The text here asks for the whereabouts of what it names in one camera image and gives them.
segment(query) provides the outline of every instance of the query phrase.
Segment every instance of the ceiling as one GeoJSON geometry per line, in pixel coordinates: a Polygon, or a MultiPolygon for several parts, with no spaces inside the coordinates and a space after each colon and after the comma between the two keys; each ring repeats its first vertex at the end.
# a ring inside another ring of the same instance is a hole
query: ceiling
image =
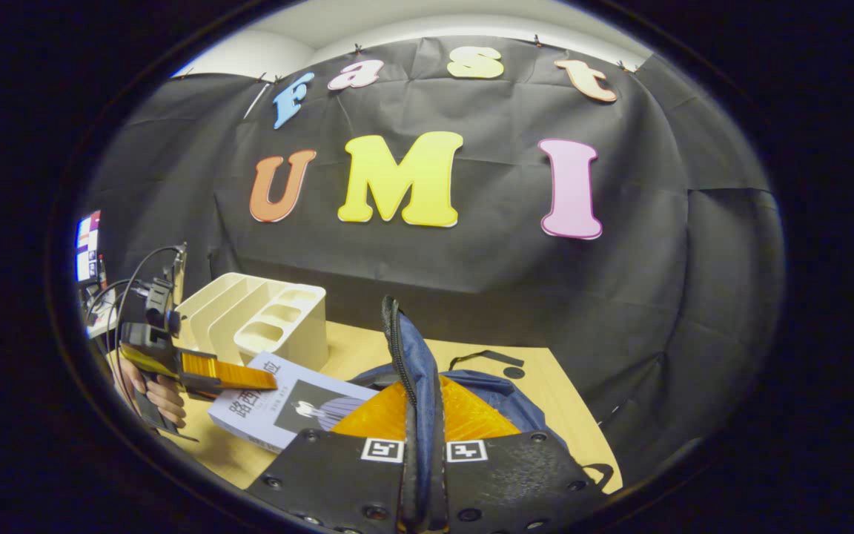
{"type": "Polygon", "coordinates": [[[307,0],[265,17],[248,29],[284,35],[318,50],[384,24],[457,14],[509,15],[542,21],[589,34],[644,57],[651,55],[650,50],[626,34],[579,7],[556,0],[307,0]]]}

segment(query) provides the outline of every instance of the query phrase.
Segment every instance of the letter m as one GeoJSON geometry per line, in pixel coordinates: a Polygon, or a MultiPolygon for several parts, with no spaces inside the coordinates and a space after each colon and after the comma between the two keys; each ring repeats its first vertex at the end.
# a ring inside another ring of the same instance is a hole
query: letter m
{"type": "Polygon", "coordinates": [[[457,224],[457,210],[450,204],[450,173],[454,152],[463,136],[454,132],[427,132],[414,141],[400,165],[380,135],[359,136],[347,142],[351,154],[348,193],[338,217],[347,223],[365,223],[374,210],[367,190],[383,220],[392,220],[400,200],[411,189],[411,202],[401,219],[408,224],[449,227],[457,224]]]}

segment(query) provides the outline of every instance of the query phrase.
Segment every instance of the wooden table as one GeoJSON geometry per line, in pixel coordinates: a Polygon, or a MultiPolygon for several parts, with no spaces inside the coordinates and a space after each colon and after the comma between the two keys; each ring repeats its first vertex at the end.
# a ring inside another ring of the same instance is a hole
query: wooden table
{"type": "MultiPolygon", "coordinates": [[[[512,380],[513,384],[545,412],[546,425],[566,440],[569,452],[579,464],[610,464],[614,467],[615,474],[604,487],[605,493],[613,493],[621,488],[618,463],[602,430],[549,349],[470,345],[431,339],[427,339],[427,346],[434,353],[440,371],[450,367],[451,359],[482,349],[524,360],[522,369],[526,375],[512,380]]],[[[367,369],[391,362],[383,332],[331,321],[328,321],[328,354],[328,362],[321,368],[321,372],[342,380],[355,378],[367,369]]],[[[455,369],[472,369],[504,376],[503,369],[507,367],[504,363],[479,357],[458,363],[455,369]]],[[[220,429],[207,415],[211,403],[187,398],[185,393],[183,399],[186,401],[184,409],[187,412],[187,426],[180,432],[199,439],[199,443],[172,437],[165,432],[162,435],[189,452],[213,473],[240,489],[246,489],[270,466],[275,454],[220,429]]],[[[584,471],[596,481],[602,477],[597,471],[584,471]]]]}

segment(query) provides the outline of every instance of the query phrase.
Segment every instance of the book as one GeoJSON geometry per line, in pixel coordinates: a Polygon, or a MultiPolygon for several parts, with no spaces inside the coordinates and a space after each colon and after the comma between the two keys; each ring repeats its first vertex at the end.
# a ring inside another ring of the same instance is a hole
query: book
{"type": "Polygon", "coordinates": [[[271,372],[278,388],[226,389],[208,413],[220,428],[272,452],[281,452],[303,429],[332,429],[377,394],[271,352],[261,352],[247,367],[271,372]]]}

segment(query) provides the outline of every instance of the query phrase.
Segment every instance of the monitor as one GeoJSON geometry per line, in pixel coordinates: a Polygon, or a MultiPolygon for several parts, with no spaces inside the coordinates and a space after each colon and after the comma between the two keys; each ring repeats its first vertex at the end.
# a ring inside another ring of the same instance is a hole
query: monitor
{"type": "Polygon", "coordinates": [[[96,211],[78,223],[78,241],[75,250],[78,284],[91,285],[98,280],[98,225],[101,211],[96,211]]]}

